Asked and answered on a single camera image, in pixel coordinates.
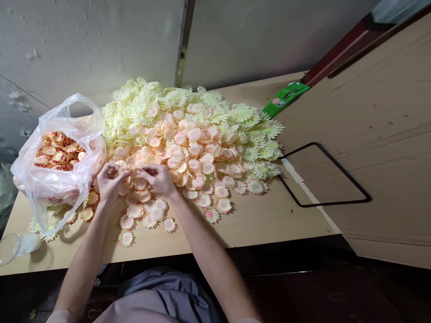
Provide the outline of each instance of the clear cup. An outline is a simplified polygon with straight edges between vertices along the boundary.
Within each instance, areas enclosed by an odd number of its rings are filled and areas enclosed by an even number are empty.
[[[36,234],[9,233],[0,240],[0,266],[7,265],[15,258],[36,251],[41,245],[42,239]]]

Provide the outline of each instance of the person's right hand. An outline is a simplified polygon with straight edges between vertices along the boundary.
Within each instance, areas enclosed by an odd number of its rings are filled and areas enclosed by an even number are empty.
[[[144,164],[141,168],[142,170],[138,170],[138,175],[146,179],[157,193],[169,198],[177,192],[165,165]]]

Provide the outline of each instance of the plastic bag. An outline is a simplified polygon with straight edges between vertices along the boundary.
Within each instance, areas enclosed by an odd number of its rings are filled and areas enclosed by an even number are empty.
[[[70,105],[83,102],[93,110],[88,121],[70,117]],[[74,94],[58,107],[39,117],[39,124],[19,151],[10,170],[15,184],[30,201],[33,215],[44,235],[54,235],[63,228],[89,192],[92,177],[100,170],[106,158],[106,146],[101,136],[105,129],[102,110],[89,98]],[[37,151],[44,145],[42,135],[62,131],[81,145],[87,155],[75,164],[73,171],[53,170],[33,166]],[[49,229],[47,207],[68,203],[73,208],[55,228]]]

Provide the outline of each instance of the person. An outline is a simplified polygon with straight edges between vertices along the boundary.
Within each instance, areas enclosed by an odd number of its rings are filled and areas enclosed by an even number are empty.
[[[174,208],[196,262],[227,320],[232,323],[261,322],[232,259],[207,229],[207,223],[193,213],[177,191],[166,166],[146,164],[137,173]],[[118,165],[110,162],[97,176],[100,202],[66,273],[48,323],[81,320],[101,263],[109,214],[117,199],[119,185],[129,176],[129,171],[120,172]],[[144,271],[123,283],[119,297],[95,322],[220,322],[210,297],[193,276],[167,268]]]

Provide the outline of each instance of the wooden table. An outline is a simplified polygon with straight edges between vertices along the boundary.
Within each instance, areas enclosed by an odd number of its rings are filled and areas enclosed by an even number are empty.
[[[303,73],[290,74],[225,87],[219,91],[232,104],[244,102],[263,108],[268,102],[267,98],[271,99],[279,89],[302,75]],[[287,182],[296,195],[307,199],[305,193],[293,180],[287,179]],[[298,207],[278,180],[273,181],[270,191],[263,196],[253,194],[240,196],[234,193],[231,201],[235,211],[223,216],[220,223],[210,225],[225,247],[242,247],[334,234],[319,210]],[[163,231],[160,225],[156,229],[149,230],[140,222],[133,232],[135,235],[133,247],[119,246],[115,241],[119,232],[117,221],[119,215],[123,213],[123,204],[118,201],[110,215],[102,263],[190,253],[181,225],[175,233],[170,234]],[[168,216],[176,219],[172,208],[169,209]],[[19,193],[4,236],[9,233],[26,234],[31,218],[30,204],[27,198]],[[68,268],[87,227],[88,223],[78,219],[70,226],[69,232],[60,232],[55,241],[43,243],[36,252],[0,267],[0,275]]]

